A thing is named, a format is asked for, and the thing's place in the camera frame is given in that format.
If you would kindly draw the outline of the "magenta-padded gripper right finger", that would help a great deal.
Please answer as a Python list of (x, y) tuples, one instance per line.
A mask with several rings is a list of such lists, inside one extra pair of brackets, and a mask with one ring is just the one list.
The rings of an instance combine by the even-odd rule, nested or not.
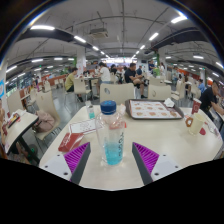
[(132, 144), (132, 153), (144, 185), (182, 169), (182, 167), (167, 154), (159, 155), (153, 150), (136, 142)]

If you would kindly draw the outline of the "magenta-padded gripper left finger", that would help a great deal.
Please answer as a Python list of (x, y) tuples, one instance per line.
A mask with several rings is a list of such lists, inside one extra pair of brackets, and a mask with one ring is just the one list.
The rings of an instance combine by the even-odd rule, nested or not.
[(41, 166), (41, 169), (75, 184), (79, 184), (90, 152), (90, 143), (87, 142), (66, 154), (58, 154), (52, 157)]

